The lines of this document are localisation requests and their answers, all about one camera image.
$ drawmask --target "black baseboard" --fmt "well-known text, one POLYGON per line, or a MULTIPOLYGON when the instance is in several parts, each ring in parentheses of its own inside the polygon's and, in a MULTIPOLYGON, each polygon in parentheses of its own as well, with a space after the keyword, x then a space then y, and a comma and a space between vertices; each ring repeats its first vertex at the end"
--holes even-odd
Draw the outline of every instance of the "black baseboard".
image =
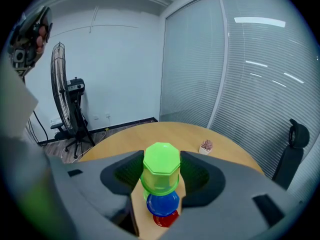
MULTIPOLYGON (((126 122, 126 123, 122 123, 122 124, 117 124, 117 125, 113 125, 113 126, 107 126, 107 127, 103 127, 103 128, 99 128, 99 129, 95 129, 95 130, 90 130, 89 132, 91 134, 96 134, 96 133, 100 133, 100 132, 103 132, 106 128, 108 128, 109 130, 112 130, 112 129, 116 129, 116 128, 120 128, 120 127, 125 127, 125 126, 131 126, 131 125, 135 125, 135 124, 139 124, 139 123, 144 123, 144 122, 147 122, 147 121, 154 121, 154 122, 158 122, 157 119, 155 119, 154 117, 150 117, 150 118, 146 118, 146 119, 141 119, 141 120, 137 120, 137 121, 132 121, 132 122, 126 122)), ((48 140, 48 143, 52 143, 52 142, 58 142, 58 141, 64 141, 66 140, 67 138, 63 138, 63 139, 55 139, 55 138, 52 138, 52 139, 49 139, 48 140)), ((42 145, 42 144, 46 144, 47 141, 40 141, 38 144, 39 145, 42 145)))

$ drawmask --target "wooden floor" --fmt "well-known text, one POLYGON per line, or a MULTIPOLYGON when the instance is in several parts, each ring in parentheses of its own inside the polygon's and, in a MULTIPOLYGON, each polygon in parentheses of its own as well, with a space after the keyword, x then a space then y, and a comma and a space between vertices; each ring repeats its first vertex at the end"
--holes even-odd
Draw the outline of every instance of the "wooden floor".
MULTIPOLYGON (((120 128, 116 128, 116 129, 111 129, 108 131, 102 131, 102 132, 97 132, 92 134, 92 139, 94 141, 95 144, 98 144, 98 142, 108 138, 109 136, 116 134, 117 132, 120 132, 124 129, 130 128, 130 127, 134 127, 137 125, 141 125, 141 124, 147 124, 147 123, 152 123, 153 120, 150 121, 146 121, 146 122, 141 122, 141 123, 137 123, 137 124, 132 124, 132 125, 128 125, 128 126, 124 126, 124 127, 120 127, 120 128)), ((73 161, 75 161, 74 159, 74 152, 75 152, 75 146, 76 145, 72 145, 68 148, 68 152, 65 152, 65 147, 71 143, 72 141, 74 141, 74 138, 71 139, 66 139, 66 140, 60 140, 60 141, 56 141, 56 142, 51 142, 48 143, 48 145, 44 146, 43 149, 45 151, 45 153, 49 156, 60 156, 62 158, 62 161, 66 164, 72 163, 73 161)), ((92 146, 89 143, 82 143, 82 150, 81 150, 81 145, 78 145, 77 151, 76 151, 76 155, 79 157, 82 153, 84 153, 85 151, 87 151, 88 149, 90 149, 92 146)))

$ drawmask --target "finger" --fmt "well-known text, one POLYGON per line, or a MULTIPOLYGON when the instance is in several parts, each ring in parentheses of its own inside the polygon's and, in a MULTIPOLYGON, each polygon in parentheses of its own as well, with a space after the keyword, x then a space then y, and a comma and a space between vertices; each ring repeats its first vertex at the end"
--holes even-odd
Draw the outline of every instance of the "finger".
POLYGON ((39 36, 36 38, 36 45, 37 45, 38 47, 42 47, 42 46, 44 45, 44 40, 43 40, 43 38, 42 38, 41 35, 39 35, 39 36))
POLYGON ((47 31, 46 31, 45 26, 42 26, 42 27, 39 28, 39 34, 40 34, 40 36, 42 36, 43 38, 46 37, 47 31))

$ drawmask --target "pink plant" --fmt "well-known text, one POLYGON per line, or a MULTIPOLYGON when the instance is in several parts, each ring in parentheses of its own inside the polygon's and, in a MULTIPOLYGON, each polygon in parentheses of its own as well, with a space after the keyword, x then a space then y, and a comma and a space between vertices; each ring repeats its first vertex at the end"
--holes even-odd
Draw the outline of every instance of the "pink plant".
POLYGON ((211 140, 208 140, 208 139, 202 142, 201 144, 201 148, 205 149, 206 151, 212 150, 212 147, 213 147, 213 143, 211 140))

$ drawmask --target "tabletop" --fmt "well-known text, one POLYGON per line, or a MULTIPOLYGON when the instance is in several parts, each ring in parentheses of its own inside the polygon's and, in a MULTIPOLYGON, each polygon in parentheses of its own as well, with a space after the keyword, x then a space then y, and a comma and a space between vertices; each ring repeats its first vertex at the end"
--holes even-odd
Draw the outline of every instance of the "tabletop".
MULTIPOLYGON (((209 156, 248 166, 264 174, 252 156, 229 138, 215 131, 181 122, 152 122, 127 128, 94 146, 80 161, 102 159, 131 151, 145 151, 147 147, 156 142, 170 143, 179 151, 198 153, 201 143, 205 140, 210 140, 213 143, 213 149, 209 156)), ((183 178, 180 176, 179 179, 179 185, 175 191, 180 197, 177 211, 181 214, 181 200, 186 195, 186 191, 183 178)), ((139 180, 131 193, 139 238, 156 240, 168 228, 155 224, 143 197, 143 190, 139 180)))

